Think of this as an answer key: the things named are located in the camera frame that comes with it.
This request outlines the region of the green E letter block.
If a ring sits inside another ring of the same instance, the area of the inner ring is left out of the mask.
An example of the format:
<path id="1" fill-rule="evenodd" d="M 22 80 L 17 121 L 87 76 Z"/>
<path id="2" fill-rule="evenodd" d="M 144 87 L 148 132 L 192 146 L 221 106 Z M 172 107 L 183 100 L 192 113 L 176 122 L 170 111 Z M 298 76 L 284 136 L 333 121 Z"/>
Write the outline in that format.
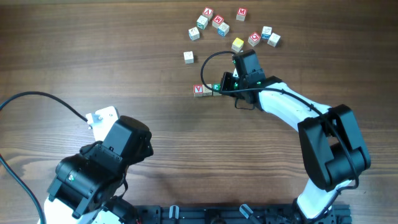
<path id="1" fill-rule="evenodd" d="M 220 91 L 219 83 L 212 84 L 212 89 L 213 89 L 213 96 L 221 96 L 221 93 L 219 93 L 219 91 Z"/>

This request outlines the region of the yellow K letter block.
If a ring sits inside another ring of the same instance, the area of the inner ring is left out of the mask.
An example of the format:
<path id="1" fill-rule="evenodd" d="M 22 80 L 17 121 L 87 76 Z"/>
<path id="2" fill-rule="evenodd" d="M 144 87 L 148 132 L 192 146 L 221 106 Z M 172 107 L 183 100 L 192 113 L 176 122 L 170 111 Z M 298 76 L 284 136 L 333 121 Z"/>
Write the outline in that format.
<path id="1" fill-rule="evenodd" d="M 205 85 L 202 85 L 203 88 L 203 96 L 212 96 L 213 91 L 209 88 L 207 88 Z"/>

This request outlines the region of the red V letter block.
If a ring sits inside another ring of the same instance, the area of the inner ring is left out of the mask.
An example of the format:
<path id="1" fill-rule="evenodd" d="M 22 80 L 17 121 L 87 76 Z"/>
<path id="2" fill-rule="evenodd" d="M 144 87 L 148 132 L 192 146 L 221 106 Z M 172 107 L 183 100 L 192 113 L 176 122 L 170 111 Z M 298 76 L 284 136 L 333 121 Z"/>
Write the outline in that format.
<path id="1" fill-rule="evenodd" d="M 193 86 L 193 95 L 194 95 L 194 97 L 203 96 L 203 86 L 202 85 L 194 85 Z"/>

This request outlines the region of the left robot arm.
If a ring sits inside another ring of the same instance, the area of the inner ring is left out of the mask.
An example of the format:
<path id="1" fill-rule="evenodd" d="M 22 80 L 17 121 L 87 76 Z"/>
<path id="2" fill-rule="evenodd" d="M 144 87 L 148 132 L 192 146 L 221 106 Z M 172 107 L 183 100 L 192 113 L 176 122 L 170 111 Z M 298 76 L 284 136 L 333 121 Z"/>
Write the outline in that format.
<path id="1" fill-rule="evenodd" d="M 140 223 L 137 208 L 116 195 L 127 188 L 129 166 L 153 155 L 142 122 L 120 116 L 93 126 L 95 142 L 62 159 L 47 192 L 40 223 Z"/>

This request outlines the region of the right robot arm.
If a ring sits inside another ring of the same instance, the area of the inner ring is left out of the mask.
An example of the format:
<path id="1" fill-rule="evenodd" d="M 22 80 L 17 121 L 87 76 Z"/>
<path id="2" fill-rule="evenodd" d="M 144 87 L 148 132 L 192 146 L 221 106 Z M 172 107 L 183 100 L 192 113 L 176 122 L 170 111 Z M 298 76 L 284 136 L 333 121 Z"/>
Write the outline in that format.
<path id="1" fill-rule="evenodd" d="M 266 77 L 254 50 L 232 54 L 233 73 L 224 73 L 221 92 L 280 118 L 298 132 L 309 180 L 295 199 L 295 220 L 325 217 L 344 190 L 356 189 L 371 157 L 353 111 L 316 103 L 275 76 Z"/>

